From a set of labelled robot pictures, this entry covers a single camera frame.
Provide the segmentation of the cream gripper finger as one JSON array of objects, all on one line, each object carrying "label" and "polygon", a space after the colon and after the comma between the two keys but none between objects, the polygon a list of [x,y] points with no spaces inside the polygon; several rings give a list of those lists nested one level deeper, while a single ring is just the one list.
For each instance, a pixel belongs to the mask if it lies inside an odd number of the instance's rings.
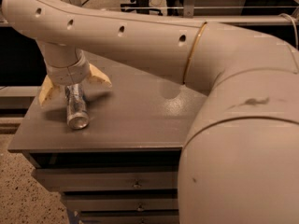
[{"label": "cream gripper finger", "polygon": [[99,68],[94,66],[93,64],[89,64],[90,72],[89,75],[87,75],[86,80],[92,84],[102,84],[106,87],[111,87],[112,83],[109,79],[109,77],[103,73]]},{"label": "cream gripper finger", "polygon": [[52,82],[49,76],[45,76],[38,95],[38,102],[41,106],[47,105],[60,93],[60,87]]}]

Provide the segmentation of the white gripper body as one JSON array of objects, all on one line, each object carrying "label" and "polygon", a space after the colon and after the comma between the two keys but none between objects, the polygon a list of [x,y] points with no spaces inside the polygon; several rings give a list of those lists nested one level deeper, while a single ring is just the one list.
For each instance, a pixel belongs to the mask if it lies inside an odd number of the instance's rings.
[{"label": "white gripper body", "polygon": [[47,75],[56,85],[70,86],[82,82],[90,74],[90,65],[83,53],[78,61],[65,67],[46,64]]}]

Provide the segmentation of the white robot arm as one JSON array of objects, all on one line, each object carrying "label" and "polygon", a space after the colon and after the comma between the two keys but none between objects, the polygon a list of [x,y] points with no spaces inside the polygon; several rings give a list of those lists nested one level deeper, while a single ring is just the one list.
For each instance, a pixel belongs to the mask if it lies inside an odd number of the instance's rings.
[{"label": "white robot arm", "polygon": [[299,224],[299,52],[271,35],[184,18],[3,0],[41,47],[48,80],[106,82],[85,53],[206,96],[181,152],[180,224]]}]

